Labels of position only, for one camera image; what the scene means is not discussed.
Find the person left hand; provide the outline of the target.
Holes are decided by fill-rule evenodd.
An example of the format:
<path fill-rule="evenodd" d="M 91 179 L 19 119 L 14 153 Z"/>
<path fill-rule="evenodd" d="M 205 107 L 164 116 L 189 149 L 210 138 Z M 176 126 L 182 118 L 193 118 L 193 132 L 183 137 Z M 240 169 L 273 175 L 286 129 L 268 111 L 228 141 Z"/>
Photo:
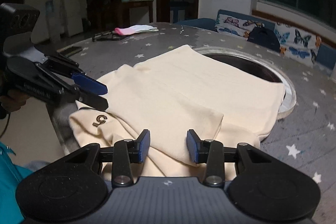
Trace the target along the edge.
<path fill-rule="evenodd" d="M 25 106 L 27 100 L 30 98 L 27 94 L 9 90 L 1 93 L 1 109 L 6 114 L 13 113 Z"/>

